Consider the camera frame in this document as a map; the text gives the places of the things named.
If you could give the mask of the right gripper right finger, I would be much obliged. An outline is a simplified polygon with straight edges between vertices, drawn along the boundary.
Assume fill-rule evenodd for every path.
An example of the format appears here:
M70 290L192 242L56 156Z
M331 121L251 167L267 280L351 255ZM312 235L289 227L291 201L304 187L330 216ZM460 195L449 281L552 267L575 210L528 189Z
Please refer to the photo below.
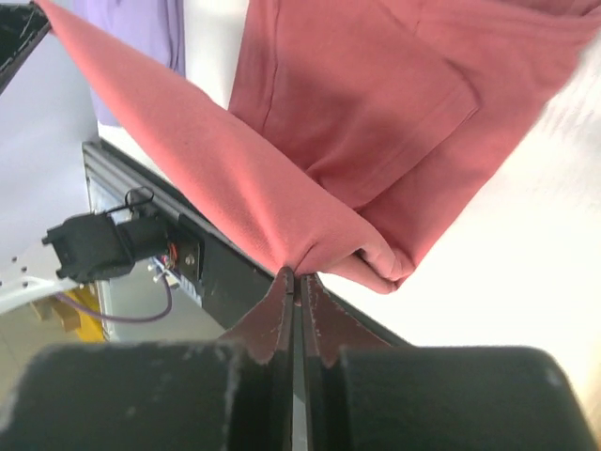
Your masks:
M567 378L528 347L394 346L300 280L312 450L594 450Z

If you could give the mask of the pink red t shirt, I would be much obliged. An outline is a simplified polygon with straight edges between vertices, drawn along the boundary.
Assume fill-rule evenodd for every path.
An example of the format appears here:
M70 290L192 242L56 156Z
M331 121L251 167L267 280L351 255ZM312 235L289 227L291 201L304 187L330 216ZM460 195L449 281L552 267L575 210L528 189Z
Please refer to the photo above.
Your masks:
M51 1L161 171L271 272L397 290L567 83L596 1L253 1L227 107Z

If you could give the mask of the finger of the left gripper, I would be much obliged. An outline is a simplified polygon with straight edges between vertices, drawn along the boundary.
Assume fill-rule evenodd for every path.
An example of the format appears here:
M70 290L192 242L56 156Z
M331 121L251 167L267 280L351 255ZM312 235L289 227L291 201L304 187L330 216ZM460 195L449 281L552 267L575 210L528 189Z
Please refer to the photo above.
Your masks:
M43 10L30 1L26 4L1 4L1 90L3 94L24 61L51 30Z

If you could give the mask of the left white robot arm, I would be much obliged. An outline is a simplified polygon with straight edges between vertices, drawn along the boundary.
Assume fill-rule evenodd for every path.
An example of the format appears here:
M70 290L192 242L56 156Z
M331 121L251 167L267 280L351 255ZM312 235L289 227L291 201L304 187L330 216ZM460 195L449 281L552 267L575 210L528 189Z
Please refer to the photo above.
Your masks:
M25 60L51 30L42 9L27 4L1 5L1 89L5 90ZM143 259L167 251L167 223L157 215L117 224L112 214L134 211L154 194L137 192L122 206L72 216L47 230L21 256L13 256L1 275L1 312L99 280L131 272Z

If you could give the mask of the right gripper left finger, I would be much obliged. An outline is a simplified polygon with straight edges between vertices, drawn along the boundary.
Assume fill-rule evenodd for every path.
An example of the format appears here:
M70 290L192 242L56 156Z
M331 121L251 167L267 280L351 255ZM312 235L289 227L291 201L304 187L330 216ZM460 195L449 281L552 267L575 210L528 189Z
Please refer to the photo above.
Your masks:
M1 407L5 450L288 450L295 278L214 341L51 346Z

